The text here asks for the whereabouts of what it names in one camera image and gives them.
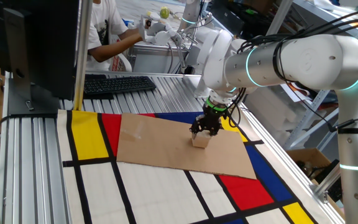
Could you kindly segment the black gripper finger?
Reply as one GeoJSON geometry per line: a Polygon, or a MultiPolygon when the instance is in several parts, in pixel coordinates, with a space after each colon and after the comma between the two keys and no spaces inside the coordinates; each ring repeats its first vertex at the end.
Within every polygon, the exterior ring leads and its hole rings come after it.
{"type": "Polygon", "coordinates": [[[199,115],[195,118],[193,121],[190,131],[193,134],[198,134],[199,132],[202,132],[204,130],[204,115],[199,115]]]}
{"type": "Polygon", "coordinates": [[[208,131],[210,136],[216,136],[220,129],[222,129],[222,124],[220,121],[212,121],[208,124],[208,131]]]}

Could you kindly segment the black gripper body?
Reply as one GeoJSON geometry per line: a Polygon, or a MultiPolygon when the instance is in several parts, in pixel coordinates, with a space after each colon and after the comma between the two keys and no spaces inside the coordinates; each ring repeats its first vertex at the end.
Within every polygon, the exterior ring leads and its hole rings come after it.
{"type": "Polygon", "coordinates": [[[198,119],[201,127],[221,127],[221,117],[226,115],[226,110],[217,106],[203,106],[203,114],[198,119]]]}

